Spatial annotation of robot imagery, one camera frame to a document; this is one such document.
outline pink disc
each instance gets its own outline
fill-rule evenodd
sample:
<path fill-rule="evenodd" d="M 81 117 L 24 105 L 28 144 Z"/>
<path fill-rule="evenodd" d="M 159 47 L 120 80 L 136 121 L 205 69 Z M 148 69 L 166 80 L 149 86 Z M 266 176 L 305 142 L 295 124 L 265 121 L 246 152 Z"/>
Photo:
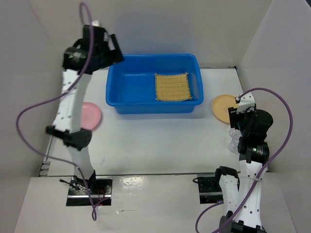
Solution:
<path fill-rule="evenodd" d="M 102 112 L 100 108 L 91 102 L 84 102 L 81 112 L 81 127 L 93 130 L 101 121 Z"/>

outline cable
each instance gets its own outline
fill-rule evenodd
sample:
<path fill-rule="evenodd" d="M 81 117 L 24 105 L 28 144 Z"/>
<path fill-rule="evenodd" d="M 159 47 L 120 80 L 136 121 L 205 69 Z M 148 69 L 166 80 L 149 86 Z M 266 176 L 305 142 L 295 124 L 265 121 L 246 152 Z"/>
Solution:
<path fill-rule="evenodd" d="M 196 177 L 196 178 L 194 178 L 194 179 L 192 180 L 192 182 L 194 182 L 194 183 L 199 183 L 198 181 L 196 181 L 196 180 L 199 179 L 199 178 L 201 178 L 201 177 Z"/>
<path fill-rule="evenodd" d="M 97 200 L 100 201 L 101 198 L 99 197 L 99 189 L 97 188 Z"/>
<path fill-rule="evenodd" d="M 103 199 L 105 198 L 105 193 L 104 193 L 104 190 L 102 189 L 102 194 L 103 194 Z"/>
<path fill-rule="evenodd" d="M 90 10 L 88 8 L 88 6 L 84 3 L 84 2 L 81 2 L 79 4 L 79 13 L 80 13 L 80 20 L 81 20 L 81 23 L 84 24 L 84 19 L 83 19 L 83 13 L 82 13 L 82 10 L 83 8 L 85 8 L 86 10 L 86 14 L 87 14 L 87 17 L 88 17 L 88 21 L 89 21 L 89 24 L 92 25 L 92 15 L 90 13 Z M 50 159 L 54 159 L 54 160 L 58 160 L 58 161 L 61 161 L 61 162 L 64 162 L 64 163 L 68 163 L 68 164 L 71 164 L 75 167 L 78 168 L 79 172 L 81 173 L 81 176 L 82 176 L 82 180 L 83 180 L 83 183 L 84 183 L 84 186 L 86 188 L 86 192 L 87 192 L 87 195 L 88 195 L 88 198 L 89 198 L 89 201 L 91 203 L 91 206 L 92 206 L 92 218 L 94 221 L 96 221 L 97 219 L 97 214 L 96 214 L 96 207 L 101 203 L 103 202 L 104 200 L 108 199 L 108 198 L 104 198 L 103 200 L 101 200 L 100 202 L 94 204 L 93 202 L 93 199 L 91 197 L 91 193 L 90 193 L 90 190 L 88 188 L 88 185 L 87 185 L 87 182 L 86 182 L 86 179 L 84 177 L 84 174 L 82 172 L 82 170 L 78 167 L 77 164 L 75 164 L 74 162 L 72 161 L 69 161 L 69 160 L 65 160 L 65 159 L 61 159 L 61 158 L 57 158 L 57 157 L 53 157 L 53 156 L 48 156 L 42 152 L 40 152 L 39 150 L 37 150 L 36 148 L 34 148 L 27 140 L 26 138 L 24 137 L 24 135 L 22 134 L 21 130 L 20 130 L 20 126 L 19 126 L 19 120 L 21 118 L 21 116 L 27 112 L 28 110 L 31 110 L 33 108 L 36 108 L 38 106 L 41 106 L 41 105 L 44 105 L 44 104 L 47 104 L 47 103 L 51 103 L 55 100 L 58 100 L 62 97 L 64 97 L 65 95 L 67 95 L 73 88 L 74 86 L 76 86 L 76 84 L 79 82 L 79 80 L 82 78 L 83 74 L 85 73 L 88 65 L 89 65 L 89 62 L 90 62 L 90 59 L 91 59 L 91 56 L 92 56 L 92 53 L 93 53 L 93 47 L 94 47 L 94 29 L 93 27 L 90 27 L 90 42 L 89 42 L 89 50 L 88 50 L 88 54 L 87 54 L 87 58 L 86 58 L 86 62 L 79 74 L 79 76 L 77 77 L 77 79 L 72 83 L 72 85 L 64 92 L 62 93 L 60 96 L 58 97 L 55 97 L 53 99 L 50 99 L 50 100 L 46 100 L 44 102 L 41 102 L 41 103 L 37 103 L 37 104 L 34 104 L 30 107 L 27 107 L 25 108 L 24 110 L 22 110 L 19 115 L 17 116 L 17 119 L 16 119 L 16 129 L 17 129 L 17 133 L 18 135 L 20 136 L 20 138 L 22 139 L 22 141 L 31 149 L 33 150 L 34 152 L 36 152 L 37 154 L 39 154 L 40 156 L 43 156 L 43 157 L 46 157 L 46 158 L 50 158 Z"/>
<path fill-rule="evenodd" d="M 256 178 L 258 179 L 262 172 L 264 171 L 264 169 L 280 154 L 280 152 L 284 149 L 284 147 L 286 146 L 288 140 L 290 139 L 291 137 L 291 134 L 292 134 L 292 131 L 293 131 L 293 114 L 291 112 L 291 109 L 288 105 L 288 103 L 276 92 L 270 90 L 270 89 L 267 89 L 267 88 L 263 88 L 263 87 L 256 87 L 256 88 L 253 88 L 253 89 L 250 89 L 244 93 L 242 93 L 239 98 L 242 98 L 244 95 L 246 95 L 247 93 L 249 92 L 252 92 L 252 91 L 257 91 L 257 90 L 261 90 L 261 91 L 266 91 L 266 92 L 269 92 L 273 95 L 275 95 L 285 106 L 287 112 L 288 112 L 288 115 L 289 115 L 289 118 L 290 118 L 290 126 L 289 126 L 289 129 L 288 129 L 288 133 L 287 133 L 287 136 L 283 142 L 283 144 L 281 145 L 281 147 L 277 150 L 277 152 L 262 166 L 262 168 L 259 170 Z M 241 204 L 238 206 L 238 208 L 236 209 L 236 211 L 232 214 L 232 216 L 221 226 L 219 227 L 218 229 L 214 230 L 212 233 L 217 233 L 217 232 L 220 232 L 222 231 L 223 229 L 225 229 L 225 227 L 233 220 L 233 218 L 238 214 L 238 212 L 242 209 L 242 207 L 244 206 L 244 204 L 246 203 L 247 199 L 249 198 L 249 196 L 251 195 L 252 191 L 254 190 L 255 186 L 257 184 L 257 181 L 255 180 L 251 186 L 251 188 L 249 189 L 248 193 L 246 194 L 245 198 L 243 199 L 243 201 L 241 202 Z M 199 223 L 199 220 L 200 218 L 202 217 L 202 215 L 208 211 L 209 209 L 213 208 L 214 206 L 216 205 L 212 205 L 210 207 L 208 207 L 207 209 L 205 209 L 197 218 L 197 221 L 196 221 L 196 224 L 195 224 L 195 231 L 197 233 L 200 233 L 199 230 L 198 230 L 198 223 Z"/>
<path fill-rule="evenodd" d="M 217 206 L 217 205 L 221 205 L 221 204 L 223 204 L 223 203 L 224 203 L 224 202 L 222 201 L 222 202 L 213 204 L 213 205 L 209 206 L 208 208 L 206 208 L 204 211 L 202 211 L 202 213 L 200 213 L 200 215 L 198 216 L 198 218 L 197 218 L 197 220 L 196 220 L 196 222 L 195 222 L 195 230 L 197 231 L 198 225 L 199 225 L 199 221 L 200 221 L 201 217 L 202 217 L 208 210 L 210 210 L 211 208 L 213 208 L 213 207 L 215 207 L 215 206 Z"/>

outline yellow mesh pad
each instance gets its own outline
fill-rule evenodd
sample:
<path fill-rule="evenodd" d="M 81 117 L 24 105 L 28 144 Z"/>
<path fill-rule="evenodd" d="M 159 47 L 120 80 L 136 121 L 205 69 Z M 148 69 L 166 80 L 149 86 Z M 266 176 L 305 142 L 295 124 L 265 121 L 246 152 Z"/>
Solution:
<path fill-rule="evenodd" d="M 156 100 L 183 101 L 192 99 L 188 73 L 177 75 L 155 74 Z"/>

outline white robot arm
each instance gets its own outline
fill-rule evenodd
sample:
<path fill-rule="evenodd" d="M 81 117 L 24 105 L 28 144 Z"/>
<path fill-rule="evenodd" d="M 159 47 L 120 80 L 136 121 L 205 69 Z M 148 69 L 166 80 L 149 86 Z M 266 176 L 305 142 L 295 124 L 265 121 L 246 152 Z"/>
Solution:
<path fill-rule="evenodd" d="M 264 142 L 267 131 L 273 124 L 272 116 L 263 110 L 256 109 L 255 101 L 251 93 L 236 98 L 238 108 L 229 108 L 230 125 L 241 131 L 238 151 L 241 173 L 238 176 L 236 170 L 221 166 L 215 172 L 216 180 L 223 192 L 225 215 L 221 218 L 220 226 L 236 211 L 248 191 L 250 190 L 256 175 L 269 159 L 269 148 Z M 247 199 L 244 207 L 233 218 L 231 224 L 220 233 L 265 233 L 260 219 L 261 185 L 265 169 L 258 182 Z"/>
<path fill-rule="evenodd" d="M 89 27 L 93 27 L 94 31 L 94 46 L 90 63 L 80 81 L 61 99 L 56 119 L 51 126 L 46 127 L 46 133 L 63 140 L 64 145 L 68 147 L 71 160 L 79 166 L 92 190 L 96 188 L 96 174 L 88 153 L 92 132 L 81 129 L 84 96 L 94 71 L 111 66 L 124 59 L 114 34 L 108 35 L 105 28 L 100 27 L 98 21 L 92 22 L 91 26 L 84 25 L 83 38 L 78 39 L 64 53 L 62 92 L 67 92 L 68 87 L 75 82 L 86 62 L 90 44 Z M 113 50 L 109 48 L 109 39 L 105 40 L 105 35 L 106 38 L 111 39 L 114 46 Z M 74 179 L 78 184 L 84 185 L 77 167 L 75 167 Z"/>

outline transparent cup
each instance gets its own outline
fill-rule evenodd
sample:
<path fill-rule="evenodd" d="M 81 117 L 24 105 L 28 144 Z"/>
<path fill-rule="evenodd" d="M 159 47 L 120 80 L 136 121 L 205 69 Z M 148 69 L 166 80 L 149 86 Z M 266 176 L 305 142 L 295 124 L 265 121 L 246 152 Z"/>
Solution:
<path fill-rule="evenodd" d="M 239 138 L 241 137 L 241 132 L 239 130 L 230 129 L 229 135 L 232 137 L 230 144 L 229 144 L 229 150 L 234 154 L 239 154 L 238 144 L 239 144 Z"/>

